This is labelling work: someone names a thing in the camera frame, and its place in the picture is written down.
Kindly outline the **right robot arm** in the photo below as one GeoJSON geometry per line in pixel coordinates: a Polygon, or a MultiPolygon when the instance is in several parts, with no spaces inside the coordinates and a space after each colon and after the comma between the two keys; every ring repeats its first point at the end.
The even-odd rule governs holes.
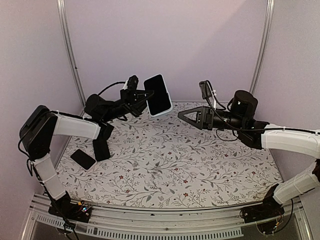
{"type": "Polygon", "coordinates": [[[303,195],[320,185],[320,132],[280,127],[254,119],[258,100],[245,90],[237,90],[229,110],[214,109],[212,105],[196,107],[178,113],[178,118],[199,130],[234,130],[237,138],[252,149],[276,149],[296,152],[315,159],[307,169],[291,179],[270,188],[259,206],[262,218],[269,218],[278,206],[303,195]]]}

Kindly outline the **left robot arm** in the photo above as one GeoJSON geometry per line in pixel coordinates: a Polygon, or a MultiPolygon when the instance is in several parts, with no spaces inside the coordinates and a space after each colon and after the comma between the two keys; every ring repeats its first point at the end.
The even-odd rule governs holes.
{"type": "Polygon", "coordinates": [[[67,191],[59,180],[51,160],[50,146],[53,136],[74,136],[92,140],[95,159],[100,162],[111,158],[108,146],[114,126],[109,122],[131,114],[139,117],[147,107],[152,90],[121,89],[120,99],[110,101],[92,94],[86,101],[84,111],[88,118],[49,110],[39,105],[27,119],[19,132],[20,143],[51,200],[55,209],[63,216],[74,213],[67,191]]]}

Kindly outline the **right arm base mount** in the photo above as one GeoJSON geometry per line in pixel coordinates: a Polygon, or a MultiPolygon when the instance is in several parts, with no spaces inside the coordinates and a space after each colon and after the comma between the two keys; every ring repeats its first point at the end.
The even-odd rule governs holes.
{"type": "Polygon", "coordinates": [[[283,220],[285,210],[282,206],[257,204],[243,207],[239,216],[245,223],[256,222],[258,231],[263,235],[273,235],[283,220]]]}

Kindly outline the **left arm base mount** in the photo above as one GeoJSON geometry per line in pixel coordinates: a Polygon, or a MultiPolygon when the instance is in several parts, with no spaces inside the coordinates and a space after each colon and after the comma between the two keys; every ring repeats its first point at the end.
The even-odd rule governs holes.
{"type": "Polygon", "coordinates": [[[51,204],[48,213],[61,218],[65,217],[68,220],[88,223],[91,218],[92,206],[83,202],[56,201],[51,204]]]}

